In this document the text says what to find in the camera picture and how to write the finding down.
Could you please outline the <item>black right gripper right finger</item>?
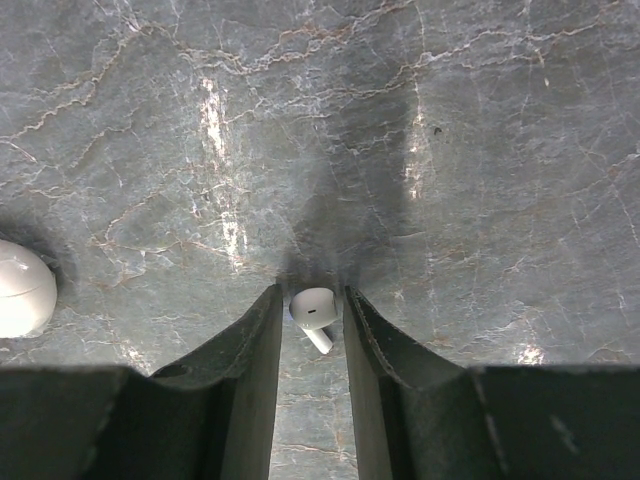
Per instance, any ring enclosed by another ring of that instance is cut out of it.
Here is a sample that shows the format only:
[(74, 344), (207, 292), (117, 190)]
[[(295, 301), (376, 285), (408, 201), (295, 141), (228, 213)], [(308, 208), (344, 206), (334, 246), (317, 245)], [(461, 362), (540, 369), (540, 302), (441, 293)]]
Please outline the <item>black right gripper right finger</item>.
[(635, 365), (462, 367), (356, 289), (344, 341), (363, 479), (635, 479)]

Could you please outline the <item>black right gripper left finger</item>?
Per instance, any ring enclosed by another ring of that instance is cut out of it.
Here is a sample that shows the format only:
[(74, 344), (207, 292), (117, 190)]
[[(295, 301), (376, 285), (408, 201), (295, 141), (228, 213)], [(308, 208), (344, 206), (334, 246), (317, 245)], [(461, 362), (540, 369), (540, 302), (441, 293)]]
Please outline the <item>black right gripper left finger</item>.
[(124, 366), (1, 372), (5, 479), (265, 479), (283, 296), (145, 376)]

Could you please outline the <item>white earbud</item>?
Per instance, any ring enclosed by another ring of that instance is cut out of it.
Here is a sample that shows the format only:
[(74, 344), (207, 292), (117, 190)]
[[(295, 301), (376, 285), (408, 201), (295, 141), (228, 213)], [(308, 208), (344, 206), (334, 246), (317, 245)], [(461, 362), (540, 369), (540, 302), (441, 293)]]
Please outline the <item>white earbud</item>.
[(289, 307), (294, 323), (322, 354), (328, 354), (333, 341), (324, 329), (338, 319), (335, 294), (332, 290), (314, 287), (300, 291)]

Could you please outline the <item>white earbud charging case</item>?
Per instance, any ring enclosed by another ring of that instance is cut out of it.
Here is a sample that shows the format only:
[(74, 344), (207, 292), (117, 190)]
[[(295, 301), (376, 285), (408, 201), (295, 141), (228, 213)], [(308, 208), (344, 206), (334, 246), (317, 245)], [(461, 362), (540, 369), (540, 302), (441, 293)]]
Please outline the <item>white earbud charging case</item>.
[(1, 338), (40, 336), (58, 292), (54, 273), (29, 249), (1, 241)]

